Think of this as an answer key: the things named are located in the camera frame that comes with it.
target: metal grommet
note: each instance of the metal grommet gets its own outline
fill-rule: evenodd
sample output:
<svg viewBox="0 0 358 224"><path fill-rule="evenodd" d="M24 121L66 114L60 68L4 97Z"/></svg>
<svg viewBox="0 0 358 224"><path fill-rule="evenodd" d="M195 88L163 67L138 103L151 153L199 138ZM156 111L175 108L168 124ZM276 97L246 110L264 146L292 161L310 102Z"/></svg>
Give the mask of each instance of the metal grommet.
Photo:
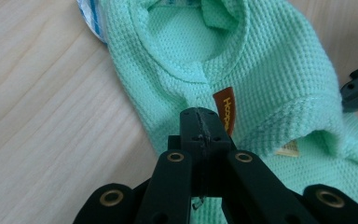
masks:
<svg viewBox="0 0 358 224"><path fill-rule="evenodd" d="M253 157L247 153L239 152L235 155L235 159L241 162L251 162L253 160Z"/></svg>
<svg viewBox="0 0 358 224"><path fill-rule="evenodd" d="M115 196L114 199L110 200L107 197L109 195ZM124 199L124 194L118 189L111 189L106 191L100 198L100 203L106 207L115 206Z"/></svg>
<svg viewBox="0 0 358 224"><path fill-rule="evenodd" d="M179 152L173 152L168 154L167 159L169 161L182 161L185 158L185 156L182 153Z"/></svg>
<svg viewBox="0 0 358 224"><path fill-rule="evenodd" d="M325 189L316 190L316 197L319 201L330 207L341 208L345 205L345 202L341 197Z"/></svg>

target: orange label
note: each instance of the orange label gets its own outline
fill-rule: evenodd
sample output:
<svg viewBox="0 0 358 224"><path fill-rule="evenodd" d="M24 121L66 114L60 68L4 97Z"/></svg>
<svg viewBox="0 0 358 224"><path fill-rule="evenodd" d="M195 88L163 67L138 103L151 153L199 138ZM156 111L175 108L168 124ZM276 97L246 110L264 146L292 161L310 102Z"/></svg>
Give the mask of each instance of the orange label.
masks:
<svg viewBox="0 0 358 224"><path fill-rule="evenodd" d="M225 88L213 95L216 102L217 112L219 113L220 120L222 120L226 132L232 135L234 131L235 122L235 99L232 87Z"/></svg>

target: wooden table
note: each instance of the wooden table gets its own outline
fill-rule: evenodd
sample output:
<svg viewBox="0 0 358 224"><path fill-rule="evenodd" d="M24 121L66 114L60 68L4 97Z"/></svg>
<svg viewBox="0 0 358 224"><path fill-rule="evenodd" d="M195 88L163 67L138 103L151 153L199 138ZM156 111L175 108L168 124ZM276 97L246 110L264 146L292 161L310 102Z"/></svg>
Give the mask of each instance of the wooden table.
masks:
<svg viewBox="0 0 358 224"><path fill-rule="evenodd" d="M358 68L358 0L292 0L340 84ZM71 223L98 187L157 157L75 0L0 0L0 223Z"/></svg>

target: mint green shirt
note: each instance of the mint green shirt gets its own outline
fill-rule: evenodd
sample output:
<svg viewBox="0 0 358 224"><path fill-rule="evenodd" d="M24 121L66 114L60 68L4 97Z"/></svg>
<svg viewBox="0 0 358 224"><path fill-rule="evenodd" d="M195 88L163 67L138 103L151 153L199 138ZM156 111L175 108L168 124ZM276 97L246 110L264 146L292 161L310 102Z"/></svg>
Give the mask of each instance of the mint green shirt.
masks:
<svg viewBox="0 0 358 224"><path fill-rule="evenodd" d="M304 17L282 0L103 0L118 76L159 154L179 133L179 113L217 111L231 86L232 138L289 189L338 188L358 202L358 118L343 114L337 76ZM296 139L300 157L274 152ZM216 199L198 223L225 218Z"/></svg>

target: light wood surface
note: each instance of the light wood surface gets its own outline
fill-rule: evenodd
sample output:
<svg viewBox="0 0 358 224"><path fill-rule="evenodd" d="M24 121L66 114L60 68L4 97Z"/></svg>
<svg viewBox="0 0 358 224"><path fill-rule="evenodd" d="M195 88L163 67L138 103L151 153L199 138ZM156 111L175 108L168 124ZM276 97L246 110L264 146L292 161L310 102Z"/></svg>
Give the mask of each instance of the light wood surface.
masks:
<svg viewBox="0 0 358 224"><path fill-rule="evenodd" d="M340 84L358 68L358 0L292 0ZM72 223L98 187L157 157L75 0L0 0L0 223Z"/></svg>

